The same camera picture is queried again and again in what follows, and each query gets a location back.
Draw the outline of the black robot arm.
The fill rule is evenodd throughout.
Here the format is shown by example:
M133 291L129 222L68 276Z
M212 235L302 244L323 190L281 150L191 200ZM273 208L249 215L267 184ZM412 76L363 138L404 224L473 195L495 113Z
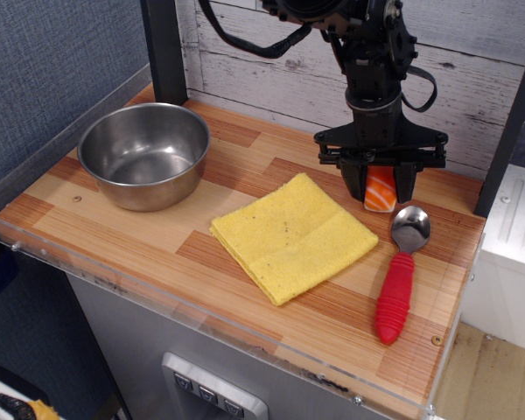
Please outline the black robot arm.
M370 169L388 167L396 200L411 201L417 174L445 167L448 136L406 118L402 82L412 74L416 37L403 22L400 1L265 1L272 16L321 32L346 77L346 104L353 122L314 137L323 165L336 165L350 194L364 201Z

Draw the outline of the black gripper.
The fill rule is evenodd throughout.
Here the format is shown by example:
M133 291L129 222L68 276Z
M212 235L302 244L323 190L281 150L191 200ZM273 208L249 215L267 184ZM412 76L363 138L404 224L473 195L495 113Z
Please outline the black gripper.
M367 165L393 166L397 202L412 200L417 173L425 168L444 168L448 136L417 125L395 101L382 108L355 108L353 121L314 136L323 165L340 165L350 195L363 202Z

